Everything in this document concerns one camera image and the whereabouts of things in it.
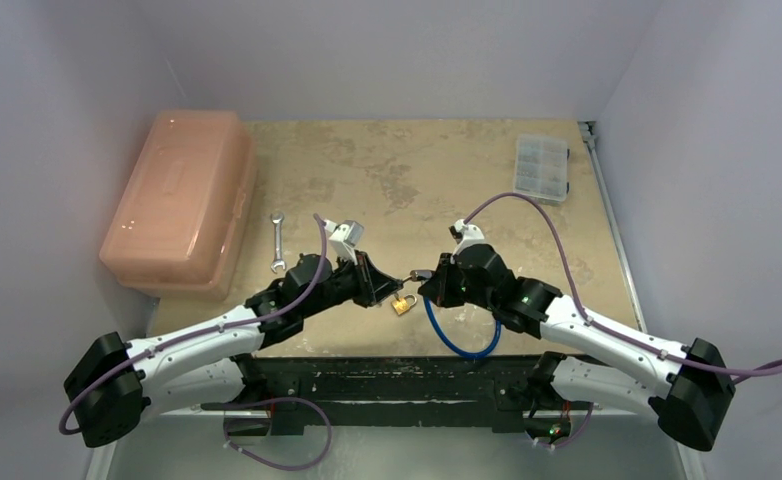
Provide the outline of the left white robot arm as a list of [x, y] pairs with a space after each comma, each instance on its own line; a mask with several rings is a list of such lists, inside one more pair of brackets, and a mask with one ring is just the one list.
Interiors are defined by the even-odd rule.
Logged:
[[63, 382], [69, 404], [59, 431], [81, 435], [89, 448], [107, 445], [167, 409], [169, 400], [186, 391], [177, 380], [193, 376], [200, 379], [204, 402], [231, 400], [254, 408], [264, 399], [263, 379], [236, 366], [223, 369], [222, 363], [291, 338], [318, 313], [347, 302], [370, 308], [403, 286], [365, 252], [335, 262], [308, 254], [266, 289], [213, 319], [149, 338], [101, 335]]

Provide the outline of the silver key bunch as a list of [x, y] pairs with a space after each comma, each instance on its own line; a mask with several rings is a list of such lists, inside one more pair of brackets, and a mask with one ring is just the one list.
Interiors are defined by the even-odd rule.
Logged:
[[400, 287], [400, 288], [404, 288], [404, 286], [405, 286], [407, 283], [410, 283], [410, 282], [412, 282], [412, 281], [415, 281], [414, 277], [412, 277], [412, 276], [407, 276], [407, 277], [404, 277], [403, 279], [401, 279], [401, 280], [398, 282], [398, 285], [399, 285], [399, 287]]

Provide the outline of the brass padlock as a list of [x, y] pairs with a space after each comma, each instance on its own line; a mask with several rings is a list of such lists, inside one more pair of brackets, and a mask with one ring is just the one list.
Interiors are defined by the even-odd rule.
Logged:
[[412, 310], [418, 303], [416, 295], [398, 295], [395, 294], [391, 306], [397, 316], [402, 316]]

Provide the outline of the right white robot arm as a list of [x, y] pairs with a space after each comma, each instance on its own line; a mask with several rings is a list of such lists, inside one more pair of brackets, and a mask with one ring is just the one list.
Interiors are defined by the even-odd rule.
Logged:
[[537, 408], [565, 402], [611, 406], [656, 420], [670, 438], [694, 450], [714, 445], [735, 395], [718, 348], [653, 339], [590, 310], [543, 281], [516, 276], [488, 244], [416, 273], [419, 295], [442, 308], [472, 304], [508, 330], [565, 345], [583, 361], [558, 352], [541, 355], [527, 380]]

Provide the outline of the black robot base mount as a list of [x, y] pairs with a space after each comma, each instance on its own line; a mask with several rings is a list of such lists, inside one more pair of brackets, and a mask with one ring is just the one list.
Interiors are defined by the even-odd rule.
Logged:
[[270, 409], [275, 435], [309, 425], [488, 428], [546, 436], [542, 411], [579, 412], [586, 401], [555, 392], [559, 353], [461, 357], [254, 358], [235, 362], [243, 388], [235, 403]]

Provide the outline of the blue cable lock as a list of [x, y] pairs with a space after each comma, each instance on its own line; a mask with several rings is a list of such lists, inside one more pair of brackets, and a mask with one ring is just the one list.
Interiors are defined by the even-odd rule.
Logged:
[[481, 360], [495, 352], [502, 326], [478, 306], [440, 307], [423, 297], [427, 319], [441, 343], [467, 360]]

